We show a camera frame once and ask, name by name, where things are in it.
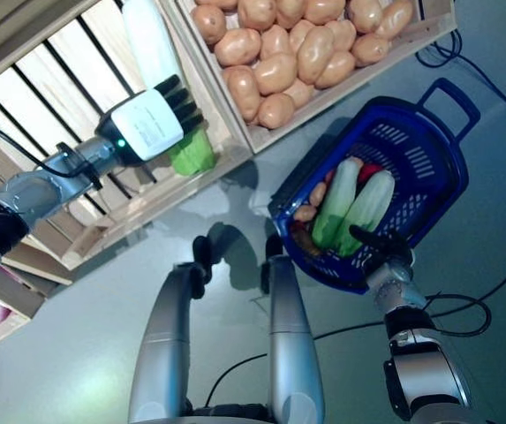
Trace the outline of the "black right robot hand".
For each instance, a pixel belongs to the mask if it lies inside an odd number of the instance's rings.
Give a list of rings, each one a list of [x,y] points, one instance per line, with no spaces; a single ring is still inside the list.
[[[351,225],[349,232],[358,242],[371,250],[362,264],[365,276],[371,276],[382,265],[391,262],[412,269],[414,253],[407,240],[398,231],[390,230],[386,235],[378,235],[360,226]]]

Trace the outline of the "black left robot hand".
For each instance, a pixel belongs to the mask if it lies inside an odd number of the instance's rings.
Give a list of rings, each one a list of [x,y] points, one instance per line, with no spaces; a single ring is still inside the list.
[[[110,142],[122,166],[147,163],[202,127],[191,93],[173,74],[110,109],[94,133]]]

